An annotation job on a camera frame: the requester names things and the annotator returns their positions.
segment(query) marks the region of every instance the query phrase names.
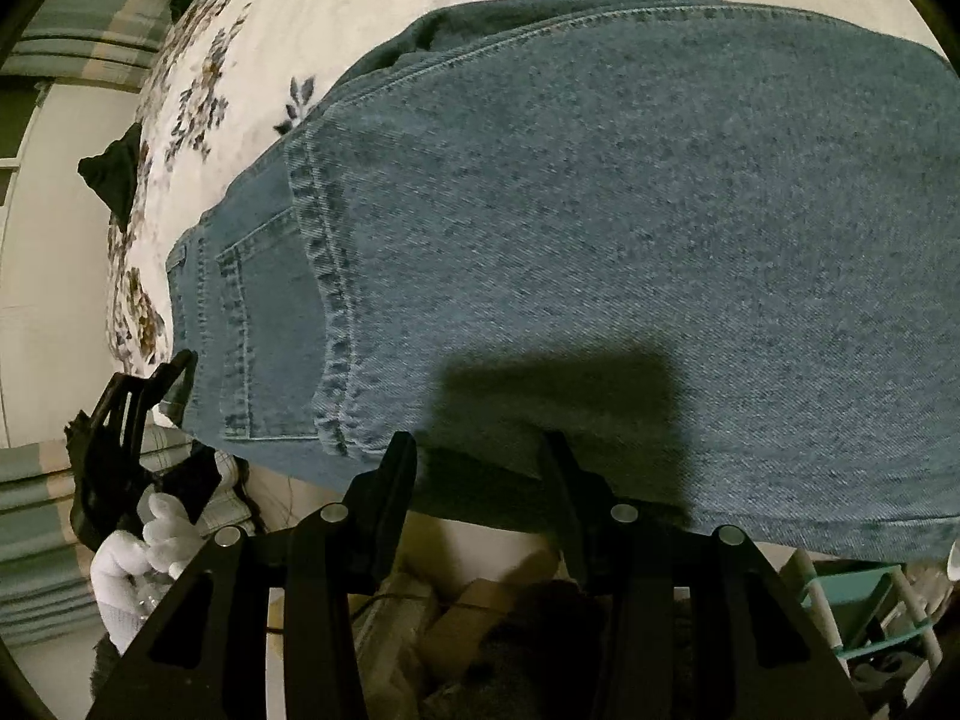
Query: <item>denim fabric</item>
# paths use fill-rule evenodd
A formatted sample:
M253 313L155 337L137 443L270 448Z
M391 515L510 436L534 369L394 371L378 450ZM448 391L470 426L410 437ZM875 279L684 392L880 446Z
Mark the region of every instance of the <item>denim fabric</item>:
M418 509L530 529L557 428L691 528L942 557L958 108L930 50L802 11L431 14L172 253L184 427L339 488L411 430Z

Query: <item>jeans back pocket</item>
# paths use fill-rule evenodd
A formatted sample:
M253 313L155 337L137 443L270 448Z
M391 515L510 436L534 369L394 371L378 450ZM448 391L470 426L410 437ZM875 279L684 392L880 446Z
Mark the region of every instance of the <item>jeans back pocket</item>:
M318 439L311 399L323 377L325 314L293 209L227 247L217 265L224 437Z

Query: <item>striped blanket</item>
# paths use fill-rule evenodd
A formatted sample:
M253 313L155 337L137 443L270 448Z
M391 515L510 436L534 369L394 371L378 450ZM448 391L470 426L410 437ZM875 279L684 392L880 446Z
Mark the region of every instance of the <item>striped blanket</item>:
M0 70L139 89L170 28L170 0L46 0Z

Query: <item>floral bedspread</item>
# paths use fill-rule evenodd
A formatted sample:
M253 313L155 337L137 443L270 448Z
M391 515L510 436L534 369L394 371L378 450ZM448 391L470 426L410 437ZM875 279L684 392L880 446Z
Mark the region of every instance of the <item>floral bedspread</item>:
M109 229L107 337L128 372L168 360L164 262L227 185L377 44L474 0L195 0L143 88L143 153L126 233ZM733 0L819 11L939 52L908 0Z

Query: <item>cardboard box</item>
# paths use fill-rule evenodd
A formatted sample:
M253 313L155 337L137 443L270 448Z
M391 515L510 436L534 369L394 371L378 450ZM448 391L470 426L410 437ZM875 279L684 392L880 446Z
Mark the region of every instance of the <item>cardboard box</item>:
M480 641L514 607L517 588L499 581L472 581L419 644L421 661L440 683L459 680Z

